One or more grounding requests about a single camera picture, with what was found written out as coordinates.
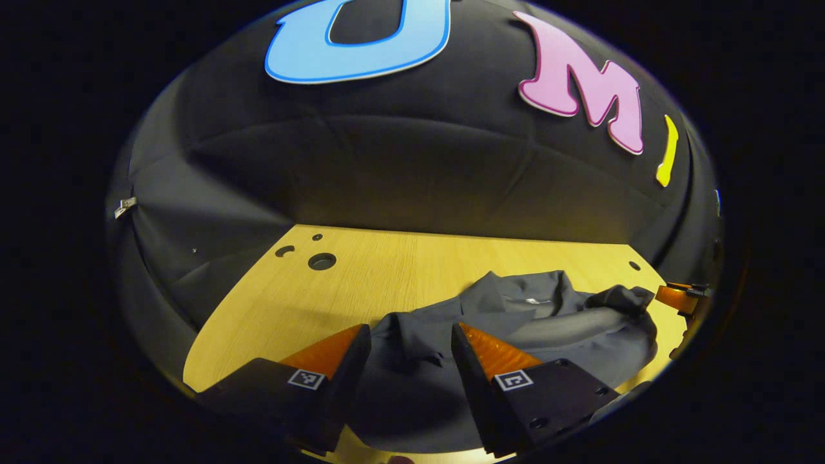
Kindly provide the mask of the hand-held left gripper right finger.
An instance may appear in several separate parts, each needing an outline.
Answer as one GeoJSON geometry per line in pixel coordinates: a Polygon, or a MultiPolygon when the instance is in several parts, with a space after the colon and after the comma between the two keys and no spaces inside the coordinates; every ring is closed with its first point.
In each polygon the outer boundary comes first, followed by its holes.
{"type": "Polygon", "coordinates": [[[451,350],[484,451],[524,455],[589,425],[619,393],[574,362],[533,355],[464,323],[451,350]]]}

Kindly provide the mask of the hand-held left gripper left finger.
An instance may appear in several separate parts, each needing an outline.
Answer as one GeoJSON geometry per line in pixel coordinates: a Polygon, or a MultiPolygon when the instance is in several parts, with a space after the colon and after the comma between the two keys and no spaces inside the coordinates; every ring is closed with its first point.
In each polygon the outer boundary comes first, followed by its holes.
{"type": "Polygon", "coordinates": [[[371,352],[356,324],[279,362],[254,358],[197,393],[201,405],[298,449],[335,451],[371,352]]]}

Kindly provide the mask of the grey button shirt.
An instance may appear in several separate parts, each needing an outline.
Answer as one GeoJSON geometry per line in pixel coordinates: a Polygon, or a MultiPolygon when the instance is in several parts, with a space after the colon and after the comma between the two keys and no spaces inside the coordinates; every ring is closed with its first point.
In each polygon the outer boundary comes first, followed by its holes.
{"type": "Polygon", "coordinates": [[[444,302],[389,313],[371,329],[348,427],[383,451],[478,449],[482,441],[451,353],[454,324],[480,329],[542,362],[568,359],[616,389],[657,354],[652,300],[643,287],[577,291],[562,270],[487,273],[444,302]]]}

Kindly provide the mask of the black backdrop cloth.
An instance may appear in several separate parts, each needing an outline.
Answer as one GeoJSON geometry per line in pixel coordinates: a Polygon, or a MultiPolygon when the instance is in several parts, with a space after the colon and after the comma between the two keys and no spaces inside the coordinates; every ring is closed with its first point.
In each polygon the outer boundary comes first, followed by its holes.
{"type": "Polygon", "coordinates": [[[218,303],[295,224],[627,244],[666,281],[709,283],[717,188],[663,83],[557,13],[301,0],[159,92],[116,159],[107,233],[130,334],[182,379],[218,303]]]}

